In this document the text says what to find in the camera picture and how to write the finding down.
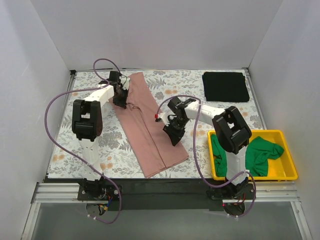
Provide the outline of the pink t shirt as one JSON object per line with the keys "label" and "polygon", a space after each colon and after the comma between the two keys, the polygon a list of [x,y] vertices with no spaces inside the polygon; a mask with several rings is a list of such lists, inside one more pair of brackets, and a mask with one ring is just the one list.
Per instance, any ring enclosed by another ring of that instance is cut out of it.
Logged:
{"label": "pink t shirt", "polygon": [[155,122],[158,104],[147,86],[144,74],[133,73],[129,78],[126,108],[112,107],[143,175],[150,178],[187,160],[189,154],[182,143],[173,146],[163,131],[164,124]]}

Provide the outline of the yellow plastic bin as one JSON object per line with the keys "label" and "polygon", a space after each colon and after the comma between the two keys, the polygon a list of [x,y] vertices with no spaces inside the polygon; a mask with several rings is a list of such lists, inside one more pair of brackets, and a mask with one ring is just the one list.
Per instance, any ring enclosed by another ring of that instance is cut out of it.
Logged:
{"label": "yellow plastic bin", "polygon": [[[285,137],[280,130],[252,130],[252,136],[249,143],[256,137],[261,137],[269,142],[280,145],[284,148],[282,156],[276,160],[268,160],[268,174],[267,176],[253,176],[258,181],[293,181],[298,178],[298,174],[292,160],[288,145]],[[225,177],[218,177],[215,171],[214,160],[216,157],[213,155],[211,135],[216,135],[214,130],[207,133],[208,146],[211,160],[212,175],[215,180],[222,181]]]}

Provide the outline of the floral patterned table mat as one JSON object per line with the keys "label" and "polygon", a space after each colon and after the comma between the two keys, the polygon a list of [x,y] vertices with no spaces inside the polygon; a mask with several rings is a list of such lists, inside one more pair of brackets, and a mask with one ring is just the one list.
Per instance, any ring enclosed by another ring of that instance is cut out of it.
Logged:
{"label": "floral patterned table mat", "polygon": [[[175,95],[189,95],[206,102],[201,70],[145,70],[144,79],[157,103]],[[74,77],[65,112],[62,118],[57,142],[53,151],[47,177],[50,179],[80,179],[85,174],[80,161],[82,148],[72,132],[72,105],[77,99],[87,97],[90,88],[98,85],[101,78],[107,78],[108,71],[95,74],[91,71],[78,72]],[[98,140],[98,154],[101,169],[109,178],[142,178],[143,172],[128,142],[110,103],[102,108],[103,131]],[[186,126],[182,144],[189,154],[184,162],[160,172],[158,178],[198,178],[212,176],[207,133],[211,129],[205,123]]]}

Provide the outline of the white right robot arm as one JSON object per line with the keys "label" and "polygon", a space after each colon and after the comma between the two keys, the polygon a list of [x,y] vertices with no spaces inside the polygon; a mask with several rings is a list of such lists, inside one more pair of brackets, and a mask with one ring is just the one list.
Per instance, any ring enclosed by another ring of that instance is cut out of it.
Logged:
{"label": "white right robot arm", "polygon": [[181,101],[179,96],[166,99],[172,114],[158,110],[155,121],[163,122],[163,131],[173,146],[181,141],[189,120],[211,125],[226,154],[226,182],[219,187],[229,196],[241,195],[249,182],[249,171],[246,169],[246,151],[252,136],[249,126],[235,106],[224,109],[202,104],[197,97],[186,98],[185,101]]}

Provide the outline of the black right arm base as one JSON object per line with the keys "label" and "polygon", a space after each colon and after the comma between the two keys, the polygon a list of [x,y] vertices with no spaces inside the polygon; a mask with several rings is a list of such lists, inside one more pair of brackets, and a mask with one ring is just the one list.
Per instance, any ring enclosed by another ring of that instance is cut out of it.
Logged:
{"label": "black right arm base", "polygon": [[253,184],[237,186],[232,183],[221,188],[209,188],[206,191],[207,196],[212,200],[252,200],[254,196]]}

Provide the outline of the folded black t shirt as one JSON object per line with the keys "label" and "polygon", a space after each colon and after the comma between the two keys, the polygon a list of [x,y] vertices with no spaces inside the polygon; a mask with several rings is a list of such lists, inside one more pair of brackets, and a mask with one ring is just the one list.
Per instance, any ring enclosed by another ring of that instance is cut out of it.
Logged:
{"label": "folded black t shirt", "polygon": [[208,102],[246,103],[250,96],[241,72],[209,72],[202,75],[204,96]]}

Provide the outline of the green t shirt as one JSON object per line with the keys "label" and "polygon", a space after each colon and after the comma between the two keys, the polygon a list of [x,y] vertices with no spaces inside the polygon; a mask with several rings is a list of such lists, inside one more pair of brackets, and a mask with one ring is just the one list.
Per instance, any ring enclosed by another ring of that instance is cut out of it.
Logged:
{"label": "green t shirt", "polygon": [[[210,139],[213,155],[215,156],[215,173],[218,177],[225,177],[228,170],[226,151],[221,147],[215,134],[212,134]],[[258,136],[247,146],[245,167],[254,177],[266,177],[269,171],[268,160],[280,158],[284,151],[284,148],[280,145]]]}

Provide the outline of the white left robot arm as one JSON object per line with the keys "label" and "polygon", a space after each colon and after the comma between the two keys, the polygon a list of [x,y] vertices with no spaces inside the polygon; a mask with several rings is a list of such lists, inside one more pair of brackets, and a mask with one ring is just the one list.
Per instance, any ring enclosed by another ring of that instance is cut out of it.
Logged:
{"label": "white left robot arm", "polygon": [[98,153],[99,137],[103,131],[102,107],[112,100],[114,105],[125,109],[129,84],[128,76],[111,71],[109,78],[98,84],[97,90],[73,102],[71,128],[82,147],[82,158],[85,160],[81,186],[86,194],[96,200],[102,200],[107,195]]}

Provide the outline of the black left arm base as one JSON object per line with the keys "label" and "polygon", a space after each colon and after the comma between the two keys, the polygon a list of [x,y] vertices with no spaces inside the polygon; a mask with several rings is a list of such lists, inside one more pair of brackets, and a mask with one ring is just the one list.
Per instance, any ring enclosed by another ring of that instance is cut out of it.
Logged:
{"label": "black left arm base", "polygon": [[108,201],[111,198],[116,201],[119,200],[119,192],[122,188],[117,190],[114,185],[84,185],[80,186],[78,190],[77,200],[79,201]]}

